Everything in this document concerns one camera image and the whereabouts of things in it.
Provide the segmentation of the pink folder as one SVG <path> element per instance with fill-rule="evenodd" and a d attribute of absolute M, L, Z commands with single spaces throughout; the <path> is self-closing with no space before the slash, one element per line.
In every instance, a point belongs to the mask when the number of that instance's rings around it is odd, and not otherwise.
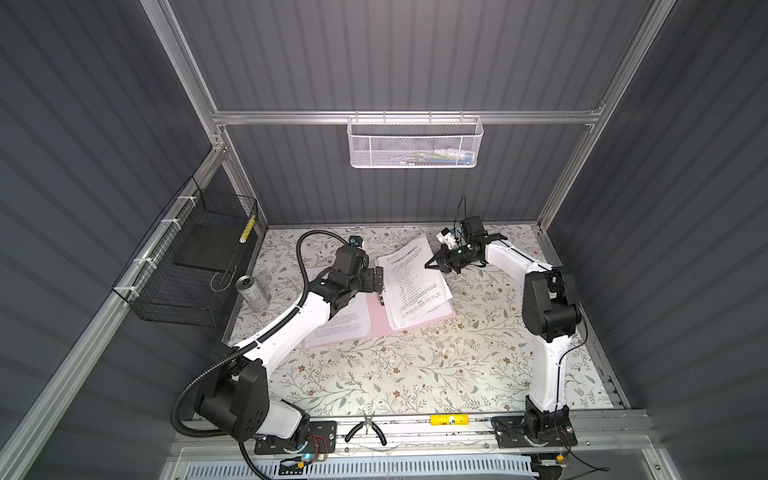
<path fill-rule="evenodd" d="M 370 311 L 372 330 L 368 336 L 360 340 L 368 340 L 368 339 L 374 339 L 379 337 L 385 337 L 385 336 L 395 335 L 399 333 L 404 333 L 406 331 L 406 330 L 392 331 L 387 321 L 387 314 L 390 313 L 389 309 L 383 304 L 382 300 L 379 298 L 377 294 L 367 293 L 367 295 L 368 295 L 368 306 Z M 431 326 L 439 322 L 434 322 L 421 327 Z"/>

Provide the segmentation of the printed paper sheet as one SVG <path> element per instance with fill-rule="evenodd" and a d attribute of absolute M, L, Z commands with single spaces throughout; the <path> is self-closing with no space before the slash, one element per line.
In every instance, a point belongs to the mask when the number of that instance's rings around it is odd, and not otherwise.
<path fill-rule="evenodd" d="M 387 314 L 387 321 L 392 331 L 404 331 L 408 329 L 418 328 L 434 322 L 439 322 L 446 319 L 454 318 L 455 316 L 456 316 L 456 312 L 452 305 L 452 302 L 446 301 L 440 306 L 437 306 L 427 311 L 422 316 L 416 318 L 415 320 L 409 323 L 396 322 L 391 313 Z"/>
<path fill-rule="evenodd" d="M 360 340 L 371 333 L 368 295 L 358 293 L 349 304 L 328 322 L 311 332 L 303 341 L 304 348 L 316 348 L 338 342 Z"/>

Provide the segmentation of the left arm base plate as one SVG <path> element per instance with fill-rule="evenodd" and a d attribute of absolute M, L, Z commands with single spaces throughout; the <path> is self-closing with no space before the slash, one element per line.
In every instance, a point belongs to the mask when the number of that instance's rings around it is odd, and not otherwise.
<path fill-rule="evenodd" d="M 253 453 L 256 455 L 303 455 L 327 454 L 335 451 L 338 427 L 336 421 L 311 420 L 307 427 L 307 435 L 298 443 L 272 435 L 257 437 Z"/>

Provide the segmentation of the printed paper sheets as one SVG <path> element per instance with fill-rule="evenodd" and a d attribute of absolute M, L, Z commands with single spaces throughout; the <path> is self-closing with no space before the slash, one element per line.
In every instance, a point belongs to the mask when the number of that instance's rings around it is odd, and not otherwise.
<path fill-rule="evenodd" d="M 384 269 L 383 302 L 396 322 L 409 323 L 446 301 L 452 302 L 443 274 L 424 268 L 432 256 L 427 237 L 421 234 L 376 260 Z"/>

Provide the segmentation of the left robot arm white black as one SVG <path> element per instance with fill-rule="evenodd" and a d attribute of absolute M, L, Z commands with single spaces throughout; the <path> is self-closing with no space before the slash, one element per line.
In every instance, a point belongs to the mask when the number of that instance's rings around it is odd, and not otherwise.
<path fill-rule="evenodd" d="M 170 411 L 173 429 L 186 437 L 229 436 L 238 442 L 274 437 L 296 447 L 308 436 L 310 416 L 269 394 L 275 369 L 310 333 L 328 323 L 359 294 L 384 290 L 384 269 L 361 248 L 344 244 L 331 266 L 310 279 L 297 257 L 303 290 L 298 301 L 254 336 L 238 343 L 186 385 Z"/>

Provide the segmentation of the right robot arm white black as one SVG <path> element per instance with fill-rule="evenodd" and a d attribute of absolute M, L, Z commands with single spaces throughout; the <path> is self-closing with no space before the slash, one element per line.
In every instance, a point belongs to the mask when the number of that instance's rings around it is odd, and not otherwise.
<path fill-rule="evenodd" d="M 478 216 L 462 220 L 459 229 L 442 229 L 436 238 L 440 247 L 427 269 L 459 274 L 471 265 L 491 265 L 522 285 L 522 320 L 534 337 L 523 428 L 534 445 L 559 439 L 569 422 L 566 357 L 575 349 L 571 341 L 582 321 L 573 273 L 535 259 L 500 233 L 488 232 Z"/>

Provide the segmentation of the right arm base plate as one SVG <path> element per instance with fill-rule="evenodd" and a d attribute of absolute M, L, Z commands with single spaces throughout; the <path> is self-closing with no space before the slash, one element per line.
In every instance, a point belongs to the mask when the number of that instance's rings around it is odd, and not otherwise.
<path fill-rule="evenodd" d="M 530 415 L 494 416 L 491 427 L 500 448 L 575 447 L 578 438 L 570 419 L 558 415 L 540 421 Z"/>

